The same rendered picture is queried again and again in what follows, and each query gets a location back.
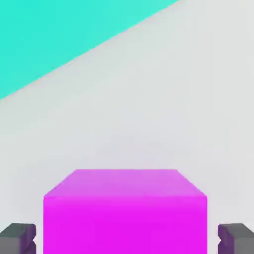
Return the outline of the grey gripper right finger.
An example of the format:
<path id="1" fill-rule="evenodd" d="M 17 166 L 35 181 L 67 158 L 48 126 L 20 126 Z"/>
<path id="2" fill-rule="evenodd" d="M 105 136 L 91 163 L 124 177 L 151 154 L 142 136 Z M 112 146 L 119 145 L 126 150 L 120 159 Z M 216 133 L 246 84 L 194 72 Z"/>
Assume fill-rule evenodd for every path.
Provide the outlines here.
<path id="1" fill-rule="evenodd" d="M 254 254 L 254 232 L 243 223 L 219 224 L 218 254 Z"/>

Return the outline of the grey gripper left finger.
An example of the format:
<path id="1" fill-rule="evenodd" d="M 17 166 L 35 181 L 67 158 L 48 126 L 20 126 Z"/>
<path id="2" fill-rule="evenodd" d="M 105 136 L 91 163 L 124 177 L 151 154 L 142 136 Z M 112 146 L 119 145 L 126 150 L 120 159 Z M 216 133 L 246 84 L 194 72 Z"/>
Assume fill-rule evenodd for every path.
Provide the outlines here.
<path id="1" fill-rule="evenodd" d="M 0 233 L 0 254 L 36 254 L 35 224 L 11 223 Z"/>

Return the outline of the small magenta cube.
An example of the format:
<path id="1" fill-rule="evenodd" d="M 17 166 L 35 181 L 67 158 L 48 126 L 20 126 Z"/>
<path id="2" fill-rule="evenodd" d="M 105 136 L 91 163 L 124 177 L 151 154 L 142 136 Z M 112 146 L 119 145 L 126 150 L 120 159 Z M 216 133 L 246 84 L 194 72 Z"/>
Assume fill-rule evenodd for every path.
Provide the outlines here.
<path id="1" fill-rule="evenodd" d="M 207 196 L 177 170 L 76 170 L 44 196 L 43 254 L 207 254 Z"/>

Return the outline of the large turquoise box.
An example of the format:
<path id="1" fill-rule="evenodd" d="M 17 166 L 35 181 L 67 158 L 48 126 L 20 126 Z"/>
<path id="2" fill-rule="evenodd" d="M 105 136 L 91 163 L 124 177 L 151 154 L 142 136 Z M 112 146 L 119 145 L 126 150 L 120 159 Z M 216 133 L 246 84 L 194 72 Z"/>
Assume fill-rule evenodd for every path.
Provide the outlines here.
<path id="1" fill-rule="evenodd" d="M 0 99 L 177 0 L 0 0 Z"/>

